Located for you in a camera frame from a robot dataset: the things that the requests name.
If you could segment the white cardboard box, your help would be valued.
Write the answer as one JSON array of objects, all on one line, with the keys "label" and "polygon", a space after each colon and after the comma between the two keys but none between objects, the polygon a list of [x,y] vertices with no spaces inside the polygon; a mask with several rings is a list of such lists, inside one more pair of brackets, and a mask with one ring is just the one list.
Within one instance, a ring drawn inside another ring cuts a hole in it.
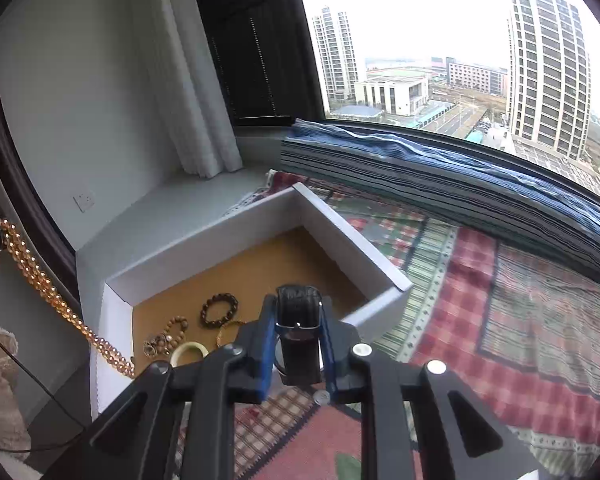
[{"label": "white cardboard box", "polygon": [[170,318],[187,318],[186,339],[213,349],[218,333],[199,322],[207,299],[229,292],[238,300],[238,320],[248,322],[283,284],[313,285],[332,297],[338,318],[365,341],[398,324],[412,287],[343,214],[297,183],[106,278],[98,332],[143,370],[144,340]]}]

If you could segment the pale jade bangle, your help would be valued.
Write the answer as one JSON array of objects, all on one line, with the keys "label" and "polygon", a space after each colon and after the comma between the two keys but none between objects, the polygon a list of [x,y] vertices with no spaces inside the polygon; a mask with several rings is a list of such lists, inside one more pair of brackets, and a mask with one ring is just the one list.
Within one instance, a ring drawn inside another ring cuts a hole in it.
[{"label": "pale jade bangle", "polygon": [[170,365],[172,367],[178,367],[181,362],[181,358],[187,353],[198,354],[201,359],[205,359],[209,355],[208,349],[197,341],[186,341],[179,344],[175,350],[171,353]]}]

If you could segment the blue striped folded bedding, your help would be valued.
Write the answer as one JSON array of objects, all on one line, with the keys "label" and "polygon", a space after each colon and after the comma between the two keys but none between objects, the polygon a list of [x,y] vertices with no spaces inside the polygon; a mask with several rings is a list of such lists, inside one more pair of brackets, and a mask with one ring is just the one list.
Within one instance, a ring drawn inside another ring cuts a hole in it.
[{"label": "blue striped folded bedding", "polygon": [[600,283],[600,198],[494,148],[381,125],[298,120],[280,164],[403,200]]}]

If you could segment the white fleece sleeve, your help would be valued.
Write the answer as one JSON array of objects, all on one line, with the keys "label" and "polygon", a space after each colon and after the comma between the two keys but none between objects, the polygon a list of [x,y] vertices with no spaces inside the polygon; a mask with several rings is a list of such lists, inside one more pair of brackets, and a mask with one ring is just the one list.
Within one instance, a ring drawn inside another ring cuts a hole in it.
[{"label": "white fleece sleeve", "polygon": [[31,437],[15,396],[18,366],[0,347],[0,450],[24,462]]}]

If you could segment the gold bangle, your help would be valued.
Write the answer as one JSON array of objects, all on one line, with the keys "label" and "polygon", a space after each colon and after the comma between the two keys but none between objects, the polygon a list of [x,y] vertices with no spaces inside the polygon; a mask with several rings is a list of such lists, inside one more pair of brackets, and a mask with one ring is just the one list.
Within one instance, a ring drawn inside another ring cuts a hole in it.
[{"label": "gold bangle", "polygon": [[224,344],[230,344],[235,340],[238,330],[245,324],[241,320],[231,320],[224,323],[215,337],[215,347],[222,348]]}]

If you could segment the white curtain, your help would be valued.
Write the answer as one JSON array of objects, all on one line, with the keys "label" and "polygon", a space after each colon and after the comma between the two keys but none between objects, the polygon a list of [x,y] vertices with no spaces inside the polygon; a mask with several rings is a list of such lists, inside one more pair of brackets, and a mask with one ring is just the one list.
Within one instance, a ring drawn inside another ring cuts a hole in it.
[{"label": "white curtain", "polygon": [[210,179],[242,169],[197,0],[130,0],[150,86],[183,169]]}]

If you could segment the wall power socket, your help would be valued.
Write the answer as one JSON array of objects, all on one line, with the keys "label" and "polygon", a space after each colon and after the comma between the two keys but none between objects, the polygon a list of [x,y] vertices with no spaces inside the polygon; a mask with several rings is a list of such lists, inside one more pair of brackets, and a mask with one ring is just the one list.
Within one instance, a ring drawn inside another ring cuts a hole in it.
[{"label": "wall power socket", "polygon": [[73,200],[81,212],[87,212],[95,205],[94,195],[88,191],[82,191],[74,194]]}]

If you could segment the black leather wristwatch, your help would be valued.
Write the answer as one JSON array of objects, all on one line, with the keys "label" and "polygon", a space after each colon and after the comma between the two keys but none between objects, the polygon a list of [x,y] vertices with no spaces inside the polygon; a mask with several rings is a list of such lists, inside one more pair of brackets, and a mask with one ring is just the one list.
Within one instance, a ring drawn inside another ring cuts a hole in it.
[{"label": "black leather wristwatch", "polygon": [[323,298],[315,287],[277,289],[274,364],[285,385],[309,387],[321,381],[322,321]]}]

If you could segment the patchwork plaid cloth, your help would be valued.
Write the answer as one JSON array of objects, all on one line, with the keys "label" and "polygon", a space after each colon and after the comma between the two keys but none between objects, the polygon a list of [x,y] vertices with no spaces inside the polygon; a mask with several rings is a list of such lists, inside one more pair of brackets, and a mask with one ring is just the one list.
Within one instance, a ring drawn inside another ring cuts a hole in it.
[{"label": "patchwork plaid cloth", "polygon": [[400,200],[301,174],[270,171],[252,199],[297,183],[411,281],[381,350],[445,362],[551,476],[600,478],[600,284]]}]

